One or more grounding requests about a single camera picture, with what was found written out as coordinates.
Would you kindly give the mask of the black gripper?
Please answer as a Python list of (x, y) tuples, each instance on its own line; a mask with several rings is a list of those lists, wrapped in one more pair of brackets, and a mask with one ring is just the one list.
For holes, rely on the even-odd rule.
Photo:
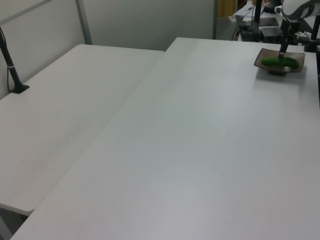
[(299, 31), (300, 24), (300, 21), (290, 22), (285, 19), (282, 20), (280, 26), (280, 30), (282, 31), (282, 39), (278, 54), (279, 59), (284, 58), (289, 45), (298, 45), (298, 37), (296, 36), (296, 33)]

